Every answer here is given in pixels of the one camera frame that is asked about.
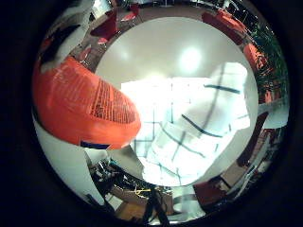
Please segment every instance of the orange fabric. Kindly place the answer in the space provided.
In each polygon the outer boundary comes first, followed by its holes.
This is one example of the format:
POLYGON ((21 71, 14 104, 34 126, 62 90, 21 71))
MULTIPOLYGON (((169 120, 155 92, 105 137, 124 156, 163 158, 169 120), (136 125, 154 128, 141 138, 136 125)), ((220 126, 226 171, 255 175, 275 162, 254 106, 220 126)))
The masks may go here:
POLYGON ((71 57, 44 74, 37 63, 32 85, 34 104, 43 126, 66 142, 122 148, 140 129, 134 104, 71 57))

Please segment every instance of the chair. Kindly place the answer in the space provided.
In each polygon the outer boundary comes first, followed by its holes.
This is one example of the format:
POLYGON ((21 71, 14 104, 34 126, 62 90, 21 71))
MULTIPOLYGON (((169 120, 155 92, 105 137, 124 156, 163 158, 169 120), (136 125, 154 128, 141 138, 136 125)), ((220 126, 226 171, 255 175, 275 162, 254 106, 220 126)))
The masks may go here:
POLYGON ((263 126, 267 116, 268 116, 267 112, 258 116, 257 123, 256 123, 255 129, 253 131, 252 137, 250 138, 243 153, 237 159, 238 166, 247 166, 248 165, 248 161, 250 160, 250 158, 255 150, 255 146, 257 144, 258 137, 261 134, 262 126, 263 126))
POLYGON ((92 36, 98 36, 98 44, 105 49, 106 44, 118 33, 116 26, 116 10, 105 12, 108 18, 101 25, 91 31, 92 36))
POLYGON ((127 14, 125 17, 123 17, 121 22, 129 23, 130 21, 132 21, 133 26, 135 26, 134 19, 137 18, 137 17, 139 17, 141 22, 143 22, 142 18, 139 15, 139 4, 138 3, 133 3, 133 4, 131 4, 130 8, 131 8, 131 12, 129 14, 127 14))
POLYGON ((92 45, 88 44, 81 52, 80 52, 80 55, 79 55, 79 62, 80 63, 84 63, 88 66, 88 62, 86 61, 87 60, 87 57, 88 55, 91 53, 92 51, 92 45))
POLYGON ((229 27, 226 23, 220 20, 217 16, 205 12, 202 14, 202 21, 211 26, 216 27, 222 33, 224 33, 229 39, 231 39, 236 45, 240 45, 243 42, 243 37, 236 32, 232 27, 229 27))

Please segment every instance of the black stripe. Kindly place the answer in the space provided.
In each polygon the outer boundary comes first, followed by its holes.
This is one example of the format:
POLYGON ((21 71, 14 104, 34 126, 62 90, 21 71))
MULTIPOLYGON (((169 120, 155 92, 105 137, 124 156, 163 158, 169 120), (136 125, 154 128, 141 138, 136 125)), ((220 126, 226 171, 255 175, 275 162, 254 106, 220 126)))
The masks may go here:
POLYGON ((176 142, 178 145, 180 145, 181 147, 187 149, 188 151, 190 151, 190 152, 192 152, 192 153, 196 153, 196 154, 202 156, 203 158, 205 158, 205 156, 204 156, 202 153, 200 153, 199 151, 195 151, 195 150, 193 150, 193 149, 191 149, 191 148, 188 148, 188 147, 185 146, 184 144, 180 143, 179 140, 177 140, 176 138, 174 138, 173 136, 171 136, 167 131, 165 131, 164 128, 162 127, 162 125, 160 125, 160 126, 161 126, 161 128, 162 128, 162 131, 163 131, 170 139, 172 139, 174 142, 176 142))
MULTIPOLYGON (((185 137, 186 137, 186 133, 183 131, 182 136, 181 136, 181 141, 180 141, 180 143, 183 143, 185 137)), ((174 160, 176 154, 178 153, 179 147, 180 147, 180 144, 178 144, 177 149, 174 151, 174 154, 172 155, 172 158, 171 158, 171 161, 172 161, 172 162, 173 162, 173 160, 174 160)))
POLYGON ((177 176, 178 178, 180 178, 176 173, 172 172, 171 170, 169 170, 168 168, 162 166, 161 164, 155 164, 155 163, 152 163, 152 162, 149 162, 149 163, 159 166, 159 167, 160 167, 161 173, 162 173, 162 170, 161 170, 161 169, 164 168, 167 172, 169 172, 169 173, 171 173, 172 175, 175 175, 175 176, 177 176))
POLYGON ((197 200, 197 197, 195 194, 188 194, 188 195, 176 197, 172 200, 172 202, 173 202, 173 204, 178 204, 183 201, 196 201, 196 200, 197 200))
POLYGON ((179 175, 179 168, 177 168, 177 176, 178 176, 178 180, 179 180, 179 184, 181 185, 181 178, 180 178, 180 175, 179 175))
POLYGON ((229 185, 229 183, 223 178, 223 177, 220 177, 220 179, 223 181, 223 183, 230 189, 231 188, 231 185, 229 185))
POLYGON ((216 144, 215 152, 217 152, 219 144, 216 144))
POLYGON ((85 141, 80 141, 80 146, 83 148, 107 149, 110 145, 94 144, 85 141))
POLYGON ((205 88, 215 88, 218 90, 222 90, 222 91, 226 91, 226 92, 231 92, 231 93, 235 93, 235 94, 240 94, 241 91, 233 89, 233 88, 229 88, 229 87, 223 87, 223 86, 218 86, 218 85, 205 85, 205 88))
POLYGON ((216 135, 216 134, 212 134, 210 132, 204 131, 203 129, 201 129, 199 126, 197 126, 193 121, 191 121, 188 117, 186 117, 185 115, 182 114, 182 117, 190 124, 192 125, 197 131, 209 135, 209 136, 213 136, 213 137, 218 137, 218 138, 222 138, 222 135, 216 135))

